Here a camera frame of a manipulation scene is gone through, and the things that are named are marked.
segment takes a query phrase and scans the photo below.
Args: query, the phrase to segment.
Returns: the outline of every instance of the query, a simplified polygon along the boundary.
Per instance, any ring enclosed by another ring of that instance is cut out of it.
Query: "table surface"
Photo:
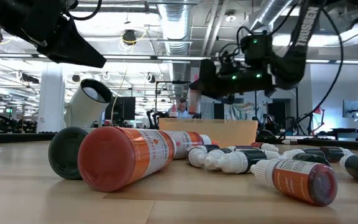
[[[280,152],[299,146],[280,146]],[[358,182],[333,168],[338,195],[315,207],[259,185],[173,161],[166,169],[106,194],[50,168],[48,142],[0,144],[0,223],[358,223]]]

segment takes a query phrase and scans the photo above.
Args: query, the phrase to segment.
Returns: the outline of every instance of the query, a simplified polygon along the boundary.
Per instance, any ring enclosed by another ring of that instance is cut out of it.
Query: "person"
[[[189,112],[187,112],[186,107],[187,107],[186,99],[180,98],[177,103],[177,108],[178,108],[177,112],[178,112],[179,119],[191,119],[191,116]]]

